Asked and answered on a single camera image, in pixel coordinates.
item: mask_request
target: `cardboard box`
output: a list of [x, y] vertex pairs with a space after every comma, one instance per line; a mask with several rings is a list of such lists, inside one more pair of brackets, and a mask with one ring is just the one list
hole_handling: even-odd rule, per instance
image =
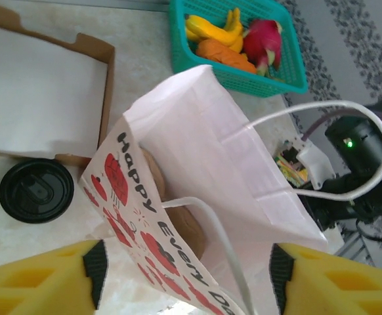
[[[108, 128], [108, 120], [114, 86], [114, 46], [101, 41], [100, 39], [82, 33], [77, 35], [75, 43], [65, 43], [63, 41], [40, 33], [36, 33], [34, 31], [25, 30], [20, 23], [19, 15], [3, 7], [0, 7], [0, 28], [16, 33], [21, 33], [30, 37], [36, 37], [49, 43], [64, 47], [65, 49], [84, 54], [108, 65], [106, 85], [104, 90], [104, 101], [102, 105], [102, 116], [100, 120], [99, 138], [98, 143], [96, 144], [96, 148], [98, 148], [102, 141], [105, 139]], [[62, 163], [77, 165], [80, 167], [85, 167], [90, 161], [90, 158], [88, 157], [74, 156], [67, 154], [67, 152], [55, 152], [55, 158]]]

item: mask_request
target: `paper bag handle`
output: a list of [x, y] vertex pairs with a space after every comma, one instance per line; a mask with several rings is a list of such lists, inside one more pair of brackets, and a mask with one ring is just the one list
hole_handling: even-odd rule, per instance
[[[269, 119], [276, 118], [286, 114], [291, 114], [294, 112], [298, 112], [300, 110], [309, 110], [313, 108], [323, 108], [323, 107], [330, 107], [330, 106], [342, 106], [342, 107], [354, 108], [355, 110], [358, 110], [359, 112], [363, 113], [366, 117], [368, 117], [370, 120], [372, 120], [376, 124], [376, 127], [379, 129], [379, 131], [381, 131], [382, 133], [382, 120], [375, 113], [373, 113], [371, 110], [367, 109], [363, 105], [355, 103], [355, 102], [351, 102], [349, 100], [326, 100], [321, 102], [309, 102], [309, 103], [304, 103], [300, 105], [295, 105], [295, 106], [286, 108], [284, 110], [280, 110], [278, 112], [260, 117], [256, 119], [255, 121], [247, 123], [240, 130], [224, 138], [222, 142], [227, 142], [233, 138], [236, 138], [246, 129], [252, 129], [254, 128], [254, 126], [260, 123], [263, 123]], [[303, 189], [293, 189], [293, 191], [296, 194], [308, 196], [308, 197], [324, 198], [324, 199], [336, 200], [336, 201], [352, 201], [356, 198], [363, 196], [364, 194], [368, 193], [370, 190], [375, 188], [376, 185], [378, 185], [381, 182], [381, 180], [382, 180], [382, 163], [377, 168], [377, 171], [375, 172], [375, 174], [373, 174], [370, 180], [368, 180], [366, 183], [359, 186], [358, 188], [351, 190], [350, 192], [346, 192], [344, 194], [331, 194], [329, 192], [316, 192], [312, 190], [303, 190]]]
[[[223, 228], [222, 223], [220, 222], [218, 216], [216, 215], [216, 212], [204, 201], [195, 198], [195, 197], [183, 197], [178, 198], [170, 201], [165, 201], [162, 203], [163, 208], [172, 208], [172, 207], [180, 207], [183, 205], [195, 205], [199, 207], [200, 209], [203, 209], [205, 213], [209, 216], [209, 219], [211, 223], [213, 224], [215, 231], [223, 245], [224, 252], [226, 253], [226, 259], [229, 263], [230, 269], [232, 270], [233, 277], [236, 281], [236, 284], [238, 285], [238, 289], [241, 295], [242, 300], [244, 301], [245, 307], [247, 309], [247, 313], [249, 315], [258, 315], [257, 311], [255, 310], [252, 298], [251, 298], [251, 292], [249, 291], [248, 284], [245, 280], [244, 272], [242, 271], [241, 264], [239, 262], [238, 256], [235, 253], [235, 250], [232, 247], [232, 244], [230, 243], [229, 237], [227, 236], [226, 231]], [[240, 304], [236, 298], [231, 297], [235, 300], [236, 304]]]

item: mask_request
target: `black cable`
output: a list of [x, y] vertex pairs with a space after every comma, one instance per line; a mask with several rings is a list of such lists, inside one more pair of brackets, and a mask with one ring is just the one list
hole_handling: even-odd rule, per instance
[[357, 219], [356, 220], [356, 229], [357, 229], [357, 232], [359, 232], [359, 234], [361, 236], [363, 236], [364, 238], [367, 238], [368, 240], [371, 240], [371, 241], [375, 241], [375, 242], [382, 242], [382, 238], [378, 238], [376, 236], [372, 236], [372, 235], [369, 235], [367, 233], [365, 233], [365, 231], [363, 231], [360, 227], [359, 227], [359, 222], [360, 220]]

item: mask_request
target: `bread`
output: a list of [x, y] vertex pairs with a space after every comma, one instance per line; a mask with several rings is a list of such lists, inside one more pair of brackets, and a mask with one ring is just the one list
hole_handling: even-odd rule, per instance
[[[156, 188], [158, 189], [160, 199], [162, 201], [171, 200], [171, 195], [167, 192], [165, 179], [162, 172], [158, 167], [155, 159], [149, 151], [142, 149], [144, 157], [146, 158], [150, 172], [152, 173]], [[166, 213], [171, 220], [173, 226], [178, 234], [191, 248], [192, 252], [201, 259], [203, 256], [207, 240], [203, 229], [198, 221], [192, 216], [191, 212], [186, 207], [173, 207], [167, 208]]]

